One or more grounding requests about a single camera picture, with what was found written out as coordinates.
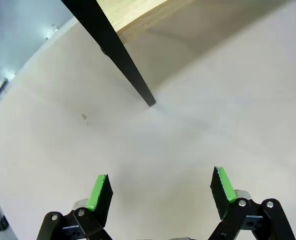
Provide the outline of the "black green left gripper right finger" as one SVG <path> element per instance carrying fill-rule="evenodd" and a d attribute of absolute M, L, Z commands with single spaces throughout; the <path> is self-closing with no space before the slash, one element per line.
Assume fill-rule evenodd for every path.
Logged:
<path fill-rule="evenodd" d="M 223 167 L 214 167 L 210 184 L 220 223 L 209 239 L 235 240 L 241 230 L 257 240 L 294 240 L 286 214 L 275 198 L 258 204 L 245 190 L 234 189 Z"/>

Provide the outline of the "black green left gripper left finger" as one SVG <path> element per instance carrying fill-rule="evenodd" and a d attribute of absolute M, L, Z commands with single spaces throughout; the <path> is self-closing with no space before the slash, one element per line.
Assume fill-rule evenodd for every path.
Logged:
<path fill-rule="evenodd" d="M 96 179 L 85 206 L 75 206 L 67 215 L 47 213 L 41 224 L 38 240 L 110 240 L 104 229 L 113 191 L 106 174 Z"/>

